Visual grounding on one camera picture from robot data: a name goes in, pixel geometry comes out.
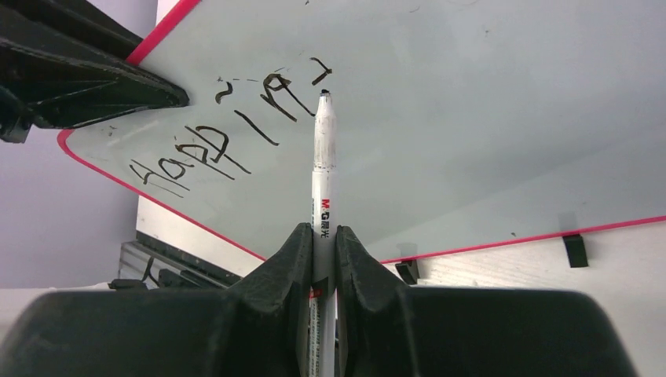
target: red whiteboard edge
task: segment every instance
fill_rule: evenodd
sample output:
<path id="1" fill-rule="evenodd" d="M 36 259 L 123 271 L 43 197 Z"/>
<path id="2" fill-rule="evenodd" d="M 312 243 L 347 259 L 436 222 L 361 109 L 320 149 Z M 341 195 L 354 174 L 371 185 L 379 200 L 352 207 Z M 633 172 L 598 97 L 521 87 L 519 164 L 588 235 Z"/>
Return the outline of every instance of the red whiteboard edge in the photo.
<path id="1" fill-rule="evenodd" d="M 155 29 L 151 31 L 151 33 L 137 46 L 137 48 L 127 57 L 127 62 L 135 65 L 139 65 L 142 60 L 153 50 L 155 47 L 167 36 L 169 33 L 180 23 L 185 16 L 188 15 L 188 13 L 194 9 L 197 4 L 199 4 L 201 0 L 180 0 L 178 4 L 176 4 L 171 11 L 157 24 Z M 193 218 L 190 218 L 181 212 L 175 210 L 174 208 L 171 208 L 167 206 L 165 203 L 160 202 L 159 200 L 149 196 L 145 192 L 140 191 L 138 188 L 133 187 L 132 185 L 121 181 L 119 178 L 114 177 L 113 175 L 107 173 L 106 171 L 103 171 L 99 167 L 94 166 L 93 164 L 85 161 L 84 159 L 78 157 L 74 152 L 71 151 L 71 149 L 67 146 L 67 139 L 68 137 L 74 132 L 74 130 L 62 130 L 58 134 L 58 145 L 60 148 L 65 152 L 66 155 L 70 156 L 73 158 L 75 161 L 89 167 L 92 170 L 95 170 L 99 174 L 104 175 L 105 177 L 111 179 L 112 181 L 115 181 L 116 183 L 119 183 L 122 186 L 127 187 L 129 190 L 132 192 L 137 193 L 139 196 L 143 196 L 144 198 L 152 201 L 153 203 L 166 208 L 167 210 L 175 213 L 176 215 L 184 218 L 187 221 L 190 221 L 192 224 L 199 226 L 200 228 L 206 230 L 207 232 L 210 232 L 211 234 L 215 235 L 216 237 L 219 237 L 223 239 L 224 241 L 232 244 L 235 247 L 238 247 L 240 250 L 247 252 L 250 255 L 253 255 L 256 258 L 261 259 L 262 261 L 265 261 L 265 258 L 262 257 L 259 254 L 253 253 L 251 250 L 247 249 L 244 246 L 241 246 L 239 243 L 234 242 L 230 240 L 229 238 L 223 236 L 222 234 L 215 232 L 213 229 L 208 228 L 207 226 L 195 221 Z M 526 238 L 517 238 L 514 240 L 506 240 L 506 241 L 500 241 L 500 242 L 495 242 L 495 243 L 486 243 L 482 245 L 477 245 L 477 246 L 471 246 L 471 247 L 463 247 L 460 249 L 453 249 L 453 250 L 447 250 L 447 251 L 437 251 L 434 253 L 429 253 L 429 254 L 421 254 L 417 255 L 414 257 L 407 257 L 407 258 L 393 258 L 393 259 L 387 259 L 385 261 L 382 261 L 382 263 L 391 263 L 391 262 L 401 262 L 401 261 L 406 261 L 406 260 L 413 260 L 413 259 L 421 259 L 421 258 L 432 258 L 432 257 L 437 257 L 441 255 L 448 255 L 448 254 L 457 254 L 457 253 L 463 253 L 465 251 L 474 251 L 474 250 L 480 250 L 480 249 L 487 249 L 490 247 L 499 247 L 499 246 L 506 246 L 506 245 L 512 245 L 515 243 L 524 243 L 524 242 L 530 242 L 530 241 L 537 241 L 537 240 L 545 240 L 548 238 L 555 238 L 555 237 L 562 237 L 562 236 L 568 236 L 571 234 L 577 234 L 577 233 L 588 233 L 588 232 L 600 232 L 602 230 L 609 230 L 609 229 L 616 229 L 616 228 L 623 228 L 626 226 L 633 226 L 633 225 L 643 225 L 643 224 L 649 224 L 652 222 L 659 222 L 659 221 L 666 221 L 666 216 L 658 216 L 655 218 L 643 218 L 640 220 L 632 220 L 632 221 L 623 221 L 623 222 L 617 222 L 614 224 L 608 224 L 608 225 L 599 225 L 599 226 L 592 226 L 589 228 L 582 228 L 578 230 L 568 230 L 566 232 L 556 232 L 556 233 L 549 233 L 549 234 L 543 234 L 540 236 L 532 236 L 532 237 L 526 237 Z"/>
<path id="2" fill-rule="evenodd" d="M 201 0 L 180 0 L 127 57 L 127 63 L 139 65 L 166 38 Z"/>

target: m&g logo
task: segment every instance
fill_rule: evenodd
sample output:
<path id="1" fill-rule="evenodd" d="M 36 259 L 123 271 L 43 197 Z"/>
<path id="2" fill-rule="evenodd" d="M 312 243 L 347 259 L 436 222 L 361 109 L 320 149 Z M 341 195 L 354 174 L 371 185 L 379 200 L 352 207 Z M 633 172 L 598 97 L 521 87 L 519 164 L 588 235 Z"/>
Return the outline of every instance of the m&g logo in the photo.
<path id="1" fill-rule="evenodd" d="M 330 232 L 329 222 L 328 222 L 328 219 L 331 216 L 328 212 L 328 209 L 330 207 L 329 203 L 330 203 L 329 199 L 321 200 L 321 238 L 328 238 Z"/>

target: marker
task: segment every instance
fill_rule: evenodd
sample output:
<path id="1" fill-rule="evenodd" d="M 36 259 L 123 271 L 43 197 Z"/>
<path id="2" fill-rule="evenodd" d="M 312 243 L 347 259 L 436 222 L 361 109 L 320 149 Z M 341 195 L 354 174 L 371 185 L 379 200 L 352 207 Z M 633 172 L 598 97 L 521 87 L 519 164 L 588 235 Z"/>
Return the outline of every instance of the marker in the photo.
<path id="1" fill-rule="evenodd" d="M 331 94 L 322 90 L 314 120 L 309 377 L 333 377 L 335 370 L 336 123 Z"/>

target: whiteboard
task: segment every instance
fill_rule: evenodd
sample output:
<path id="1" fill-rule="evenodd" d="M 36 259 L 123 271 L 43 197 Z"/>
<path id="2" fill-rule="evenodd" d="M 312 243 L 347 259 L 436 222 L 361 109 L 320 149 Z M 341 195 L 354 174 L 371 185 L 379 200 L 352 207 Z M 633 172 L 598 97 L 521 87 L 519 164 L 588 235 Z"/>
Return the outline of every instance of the whiteboard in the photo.
<path id="1" fill-rule="evenodd" d="M 664 19 L 661 0 L 182 0 L 132 58 L 192 105 L 60 144 L 268 258 L 309 220 L 327 89 L 339 218 L 377 259 L 661 221 Z"/>

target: black marker writing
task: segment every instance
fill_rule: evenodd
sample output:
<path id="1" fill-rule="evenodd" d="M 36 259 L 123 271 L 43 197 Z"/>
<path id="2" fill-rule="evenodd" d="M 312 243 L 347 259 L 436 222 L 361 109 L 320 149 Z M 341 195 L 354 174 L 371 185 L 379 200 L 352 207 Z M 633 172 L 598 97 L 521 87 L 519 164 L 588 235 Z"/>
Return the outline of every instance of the black marker writing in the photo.
<path id="1" fill-rule="evenodd" d="M 141 178 L 142 183 L 143 183 L 144 185 L 147 185 L 148 183 L 151 183 L 151 182 L 148 182 L 148 179 L 149 179 L 152 175 L 154 175 L 154 176 L 156 176 L 156 177 L 158 177 L 158 178 L 162 178 L 164 181 L 167 181 L 167 182 L 172 183 L 172 184 L 174 184 L 174 185 L 176 185 L 176 186 L 178 186 L 178 187 L 180 187 L 180 188 L 182 188 L 182 189 L 185 189 L 185 190 L 189 191 L 189 188 L 187 188 L 187 187 L 181 185 L 180 183 L 178 183 L 178 182 L 176 182 L 176 181 L 172 181 L 172 180 L 170 180 L 169 178 L 164 177 L 163 175 L 161 175 L 161 174 L 159 174 L 159 173 L 156 173 L 154 170 L 152 170 L 152 169 L 146 167 L 146 166 L 143 165 L 142 163 L 139 163 L 137 160 L 135 160 L 135 159 L 131 159 L 130 161 L 133 162 L 133 163 L 135 163 L 135 164 L 137 164 L 139 167 L 142 167 L 143 169 L 145 169 L 145 170 L 147 171 L 147 173 L 145 173 L 144 175 L 141 175 L 141 174 L 140 174 L 140 173 L 134 168 L 134 165 L 130 164 L 130 169 L 131 169 L 131 170 L 132 170 L 132 171 L 133 171 L 133 172 L 134 172 L 139 178 Z"/>
<path id="2" fill-rule="evenodd" d="M 317 78 L 314 79 L 314 80 L 312 81 L 313 86 L 315 86 L 316 84 L 320 83 L 321 80 L 323 80 L 326 76 L 331 75 L 331 74 L 333 73 L 333 70 L 330 69 L 330 68 L 328 68 L 328 67 L 326 67 L 326 66 L 324 65 L 324 63 L 321 62 L 321 60 L 319 60 L 319 59 L 317 59 L 317 58 L 315 58 L 315 57 L 311 57 L 310 60 L 314 60 L 314 61 L 316 61 L 316 62 L 319 63 L 319 65 L 324 69 L 324 73 L 322 73 L 321 75 L 317 76 Z"/>
<path id="3" fill-rule="evenodd" d="M 232 181 L 236 180 L 234 177 L 230 176 L 229 174 L 225 173 L 224 171 L 219 170 L 217 167 L 213 167 L 213 166 L 208 164 L 208 148 L 202 147 L 201 145 L 198 145 L 198 144 L 180 144 L 180 145 L 176 145 L 175 147 L 176 147 L 176 150 L 179 151 L 180 153 L 182 153 L 186 156 L 192 157 L 193 159 L 195 159 L 195 160 L 199 161 L 200 163 L 202 163 L 203 165 L 206 165 L 207 167 L 217 171 L 219 174 L 224 175 L 225 177 L 229 178 Z M 192 154 L 190 152 L 185 151 L 186 148 L 202 149 L 203 154 L 201 155 L 201 157 L 198 157 L 197 154 Z"/>
<path id="4" fill-rule="evenodd" d="M 227 81 L 227 90 L 221 91 L 220 93 L 215 94 L 215 102 L 220 104 L 222 101 L 222 98 L 224 96 L 228 96 L 229 94 L 233 93 L 233 86 L 229 81 Z"/>
<path id="5" fill-rule="evenodd" d="M 196 136 L 198 136 L 201 140 L 205 141 L 208 145 L 210 145 L 211 147 L 213 147 L 213 149 L 215 149 L 216 151 L 218 151 L 218 155 L 215 156 L 214 158 L 210 159 L 210 161 L 213 161 L 214 163 L 218 163 L 218 161 L 220 161 L 220 158 L 221 158 L 222 156 L 224 156 L 224 157 L 225 157 L 230 163 L 233 163 L 234 165 L 236 165 L 237 167 L 239 167 L 244 173 L 252 174 L 248 169 L 245 169 L 245 167 L 243 167 L 243 165 L 239 164 L 237 161 L 235 161 L 234 159 L 232 159 L 231 157 L 229 157 L 229 155 L 226 154 L 227 146 L 229 145 L 229 137 L 227 136 L 227 134 L 225 134 L 224 132 L 222 132 L 222 131 L 220 131 L 220 130 L 217 130 L 217 129 L 213 128 L 213 127 L 209 127 L 209 126 L 197 126 L 197 127 L 195 127 L 195 130 L 196 130 L 196 131 L 194 131 L 193 129 L 189 128 L 188 126 L 185 126 L 185 128 L 186 128 L 189 132 L 192 132 L 193 134 L 195 134 Z M 217 146 L 215 146 L 215 144 L 211 143 L 208 139 L 206 139 L 206 138 L 201 134 L 201 131 L 203 131 L 203 130 L 213 131 L 213 132 L 215 132 L 216 134 L 221 135 L 221 136 L 224 138 L 224 141 L 222 142 L 222 146 L 221 146 L 220 148 L 218 148 Z"/>
<path id="6" fill-rule="evenodd" d="M 275 141 L 271 140 L 270 137 L 266 136 L 266 134 L 264 134 L 264 133 L 259 129 L 259 127 L 257 127 L 257 126 L 254 124 L 254 122 L 252 122 L 252 120 L 251 120 L 250 118 L 247 117 L 247 115 L 243 114 L 242 112 L 239 112 L 238 110 L 234 110 L 233 112 L 235 112 L 239 117 L 243 118 L 243 120 L 244 120 L 245 122 L 247 122 L 247 124 L 249 124 L 250 127 L 252 127 L 253 130 L 257 131 L 257 134 L 261 135 L 261 136 L 264 138 L 264 140 L 268 141 L 271 145 L 274 145 L 274 146 L 278 146 L 278 145 L 280 145 L 280 143 L 276 143 Z"/>
<path id="7" fill-rule="evenodd" d="M 176 167 L 179 167 L 181 169 L 181 171 L 178 172 L 178 174 L 176 174 L 174 176 L 166 169 L 166 167 L 164 167 L 164 163 L 170 163 L 171 165 L 175 165 Z M 159 159 L 157 164 L 159 165 L 159 167 L 162 168 L 162 171 L 164 173 L 166 173 L 166 175 L 168 175 L 169 177 L 172 177 L 173 179 L 178 179 L 178 178 L 182 177 L 183 175 L 185 175 L 185 167 L 194 167 L 194 165 L 189 165 L 187 163 L 182 163 L 182 162 L 180 162 L 176 159 Z"/>
<path id="8" fill-rule="evenodd" d="M 273 80 L 277 80 L 280 84 L 278 86 L 271 86 L 271 82 Z M 289 114 L 286 110 L 284 110 L 280 105 L 275 102 L 275 98 L 273 97 L 273 94 L 271 92 L 278 92 L 280 90 L 286 90 L 287 93 L 291 96 L 291 98 L 294 98 L 294 101 L 296 101 L 301 107 L 310 114 L 310 116 L 314 116 L 314 114 L 298 99 L 296 96 L 291 92 L 289 89 L 289 84 L 291 84 L 291 81 L 285 79 L 282 77 L 281 74 L 279 73 L 271 73 L 266 78 L 264 79 L 263 85 L 264 85 L 264 91 L 265 94 L 259 94 L 259 97 L 262 98 L 262 100 L 266 101 L 266 103 L 270 104 L 273 106 L 275 109 L 283 113 L 285 116 L 287 116 L 289 119 L 292 121 L 296 122 L 296 118 L 292 115 Z"/>

